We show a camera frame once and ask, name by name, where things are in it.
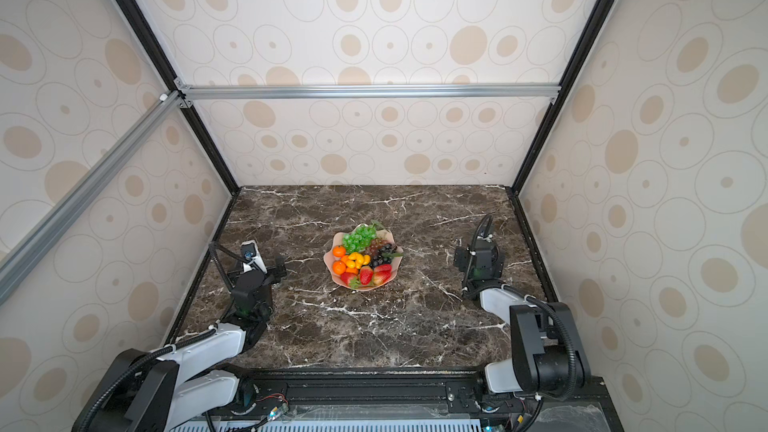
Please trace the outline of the strawberry with leaves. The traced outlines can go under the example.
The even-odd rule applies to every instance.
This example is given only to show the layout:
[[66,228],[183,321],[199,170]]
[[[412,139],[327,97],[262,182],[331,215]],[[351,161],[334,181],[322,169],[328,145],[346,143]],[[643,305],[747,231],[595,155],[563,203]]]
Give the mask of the strawberry with leaves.
[[339,276],[339,278],[342,281],[343,285],[346,286],[347,288],[355,290],[361,286],[359,276],[355,273],[344,272]]

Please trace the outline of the black grape bunch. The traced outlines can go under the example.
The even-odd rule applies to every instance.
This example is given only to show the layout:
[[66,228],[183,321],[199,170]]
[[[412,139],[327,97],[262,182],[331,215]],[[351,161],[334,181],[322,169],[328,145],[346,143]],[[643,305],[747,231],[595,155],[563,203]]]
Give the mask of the black grape bunch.
[[382,265],[391,265],[395,258],[399,258],[403,255],[393,243],[385,243],[379,247],[373,254],[371,259],[371,266],[373,268]]

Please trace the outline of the strawberry red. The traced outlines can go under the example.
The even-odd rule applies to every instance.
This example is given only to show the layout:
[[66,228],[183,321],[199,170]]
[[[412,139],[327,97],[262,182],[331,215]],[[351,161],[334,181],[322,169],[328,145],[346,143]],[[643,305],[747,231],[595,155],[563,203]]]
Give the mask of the strawberry red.
[[383,264],[374,269],[372,281],[375,286],[387,283],[392,277],[392,265]]
[[368,286],[371,284],[374,275],[374,270],[369,266],[363,266],[359,269],[358,278],[362,286]]

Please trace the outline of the red grape bunch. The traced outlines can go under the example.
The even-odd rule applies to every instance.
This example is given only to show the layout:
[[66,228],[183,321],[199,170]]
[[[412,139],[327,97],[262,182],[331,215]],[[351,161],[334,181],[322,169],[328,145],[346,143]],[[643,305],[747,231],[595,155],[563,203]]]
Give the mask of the red grape bunch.
[[386,247],[389,242],[383,238],[375,238],[371,241],[369,246],[364,250],[365,255],[375,256],[379,250]]

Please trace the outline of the green grape bunch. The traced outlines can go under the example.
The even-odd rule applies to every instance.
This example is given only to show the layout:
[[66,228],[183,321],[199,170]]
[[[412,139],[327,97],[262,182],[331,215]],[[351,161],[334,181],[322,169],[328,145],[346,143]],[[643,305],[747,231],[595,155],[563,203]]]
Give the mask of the green grape bunch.
[[353,231],[342,236],[342,245],[348,254],[362,252],[378,237],[378,232],[382,229],[383,225],[377,221],[359,224]]

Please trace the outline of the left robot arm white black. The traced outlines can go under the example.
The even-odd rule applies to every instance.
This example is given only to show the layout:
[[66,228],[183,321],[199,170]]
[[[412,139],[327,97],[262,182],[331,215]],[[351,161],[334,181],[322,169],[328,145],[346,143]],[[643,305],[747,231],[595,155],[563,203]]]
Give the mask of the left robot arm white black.
[[255,241],[237,253],[217,242],[209,254],[230,295],[222,317],[204,332],[152,351],[120,353],[86,401],[75,431],[169,431],[213,409],[239,414],[256,405],[257,386],[221,369],[251,349],[274,313],[272,288],[288,274],[285,260],[264,262]]

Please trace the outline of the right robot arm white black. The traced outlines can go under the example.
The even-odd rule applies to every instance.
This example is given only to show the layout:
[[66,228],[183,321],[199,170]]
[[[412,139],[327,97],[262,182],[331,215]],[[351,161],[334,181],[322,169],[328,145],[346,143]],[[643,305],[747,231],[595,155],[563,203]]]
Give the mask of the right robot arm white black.
[[510,329],[511,356],[485,366],[487,388],[494,394],[567,400],[591,377],[573,314],[563,302],[545,302],[505,283],[504,259],[490,214],[454,254],[454,266],[462,273],[462,297]]

